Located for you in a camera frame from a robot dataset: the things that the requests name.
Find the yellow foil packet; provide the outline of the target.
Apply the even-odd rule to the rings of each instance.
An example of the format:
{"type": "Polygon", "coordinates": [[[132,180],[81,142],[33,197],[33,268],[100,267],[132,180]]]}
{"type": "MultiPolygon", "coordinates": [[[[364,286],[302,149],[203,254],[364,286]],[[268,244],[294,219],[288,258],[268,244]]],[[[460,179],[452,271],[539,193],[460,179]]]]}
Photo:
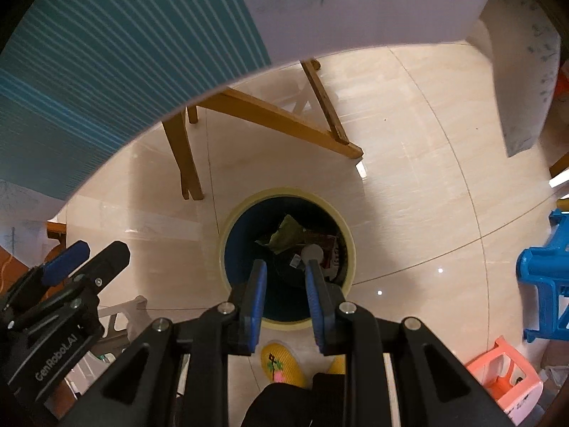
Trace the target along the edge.
{"type": "Polygon", "coordinates": [[[305,243],[305,230],[292,216],[286,215],[271,235],[268,248],[275,254],[305,243]]]}

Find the round yellow trash bin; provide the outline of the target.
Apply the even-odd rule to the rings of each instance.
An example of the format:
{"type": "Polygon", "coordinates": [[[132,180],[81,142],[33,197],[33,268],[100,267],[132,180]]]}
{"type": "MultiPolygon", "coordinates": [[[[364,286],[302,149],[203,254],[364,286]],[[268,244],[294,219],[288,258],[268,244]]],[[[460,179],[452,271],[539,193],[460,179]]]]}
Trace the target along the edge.
{"type": "Polygon", "coordinates": [[[326,280],[347,293],[356,268],[355,243],[346,221],[328,201],[297,188],[278,187],[247,197],[233,208],[222,231],[219,263],[226,283],[249,279],[256,259],[267,266],[263,326],[297,331],[310,326],[301,250],[317,245],[323,252],[320,267],[326,280]],[[275,254],[267,246],[286,215],[305,230],[305,243],[275,254]]]}

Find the white plastic stool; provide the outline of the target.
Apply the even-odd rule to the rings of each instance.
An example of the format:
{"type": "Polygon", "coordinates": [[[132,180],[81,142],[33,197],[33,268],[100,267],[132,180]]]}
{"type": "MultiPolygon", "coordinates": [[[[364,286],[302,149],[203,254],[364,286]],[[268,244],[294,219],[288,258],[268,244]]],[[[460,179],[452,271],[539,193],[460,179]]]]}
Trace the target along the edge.
{"type": "Polygon", "coordinates": [[[149,326],[147,303],[148,300],[139,295],[131,301],[99,310],[104,333],[91,352],[100,358],[108,355],[117,358],[149,326]]]}

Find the right yellow slipper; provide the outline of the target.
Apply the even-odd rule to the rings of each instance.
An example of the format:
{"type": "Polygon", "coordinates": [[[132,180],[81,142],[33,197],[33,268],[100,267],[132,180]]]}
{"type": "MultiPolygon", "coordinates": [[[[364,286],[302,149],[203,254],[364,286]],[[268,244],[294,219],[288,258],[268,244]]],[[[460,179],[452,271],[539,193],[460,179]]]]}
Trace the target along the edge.
{"type": "Polygon", "coordinates": [[[345,374],[345,356],[335,356],[327,373],[329,375],[344,375],[345,374]]]}

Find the yellow slipper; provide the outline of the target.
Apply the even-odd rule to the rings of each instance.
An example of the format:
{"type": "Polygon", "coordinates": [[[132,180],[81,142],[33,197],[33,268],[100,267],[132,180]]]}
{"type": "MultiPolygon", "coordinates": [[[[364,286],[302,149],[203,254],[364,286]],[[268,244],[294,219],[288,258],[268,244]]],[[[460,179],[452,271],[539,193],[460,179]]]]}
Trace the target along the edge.
{"type": "Polygon", "coordinates": [[[345,374],[345,356],[335,356],[327,373],[329,375],[344,375],[345,374]]]}
{"type": "Polygon", "coordinates": [[[279,341],[270,341],[260,351],[260,365],[271,384],[306,389],[308,380],[293,353],[279,341]]]}

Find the left yellow slipper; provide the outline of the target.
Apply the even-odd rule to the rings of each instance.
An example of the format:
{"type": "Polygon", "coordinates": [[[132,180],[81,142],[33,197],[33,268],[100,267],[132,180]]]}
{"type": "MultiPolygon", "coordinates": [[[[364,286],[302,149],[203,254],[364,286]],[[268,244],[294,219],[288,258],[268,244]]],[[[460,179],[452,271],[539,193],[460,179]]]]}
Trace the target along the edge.
{"type": "Polygon", "coordinates": [[[306,389],[308,380],[293,353],[279,341],[270,341],[260,351],[260,365],[271,384],[306,389]]]}

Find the pink plastic stool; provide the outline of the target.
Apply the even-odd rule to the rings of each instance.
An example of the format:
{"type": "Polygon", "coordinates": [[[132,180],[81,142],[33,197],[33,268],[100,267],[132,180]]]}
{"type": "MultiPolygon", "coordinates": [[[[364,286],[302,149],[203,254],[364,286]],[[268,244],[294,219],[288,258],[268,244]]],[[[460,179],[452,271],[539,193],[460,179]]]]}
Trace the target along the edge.
{"type": "Polygon", "coordinates": [[[467,369],[487,390],[509,419],[520,426],[536,407],[543,382],[531,363],[503,336],[467,369]]]}

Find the patterned teal white tablecloth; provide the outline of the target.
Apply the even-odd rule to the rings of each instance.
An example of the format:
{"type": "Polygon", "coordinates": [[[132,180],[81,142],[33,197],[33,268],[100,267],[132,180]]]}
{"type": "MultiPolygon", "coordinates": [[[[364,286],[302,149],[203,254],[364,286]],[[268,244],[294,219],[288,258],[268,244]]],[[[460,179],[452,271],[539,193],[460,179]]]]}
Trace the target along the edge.
{"type": "Polygon", "coordinates": [[[1,246],[40,263],[45,223],[100,166],[223,86],[343,50],[461,41],[478,21],[515,155],[551,104],[568,0],[1,0],[1,246]]]}

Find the blue plastic stool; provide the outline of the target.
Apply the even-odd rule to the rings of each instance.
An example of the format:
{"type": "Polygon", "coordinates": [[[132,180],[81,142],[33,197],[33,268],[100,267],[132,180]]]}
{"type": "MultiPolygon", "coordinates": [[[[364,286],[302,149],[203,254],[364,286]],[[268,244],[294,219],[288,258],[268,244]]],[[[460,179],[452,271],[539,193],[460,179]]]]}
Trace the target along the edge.
{"type": "Polygon", "coordinates": [[[568,306],[560,310],[559,299],[568,298],[568,213],[560,209],[549,215],[552,234],[541,247],[524,249],[516,262],[519,283],[537,290],[538,327],[525,328],[524,340],[568,340],[568,306]]]}

